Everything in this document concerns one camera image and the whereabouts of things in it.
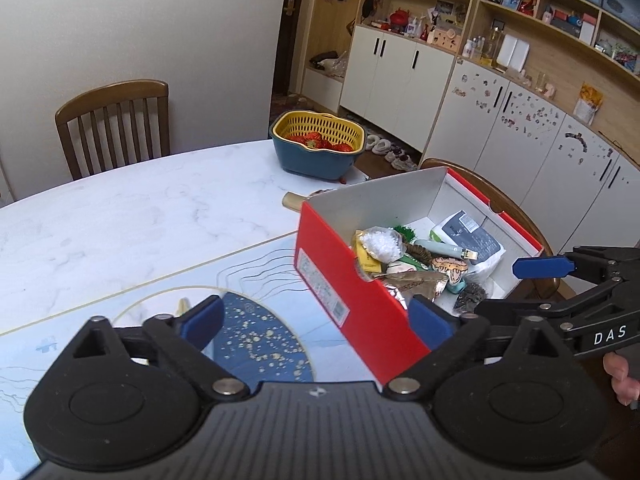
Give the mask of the person's right hand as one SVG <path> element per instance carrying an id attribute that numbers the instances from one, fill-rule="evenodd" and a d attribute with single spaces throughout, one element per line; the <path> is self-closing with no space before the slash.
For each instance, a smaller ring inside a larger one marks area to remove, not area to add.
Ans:
<path id="1" fill-rule="evenodd" d="M 639 382 L 629 375 L 629 364 L 623 356 L 607 353 L 603 357 L 603 368 L 611 376 L 612 388 L 620 404 L 629 406 L 639 400 Z"/>

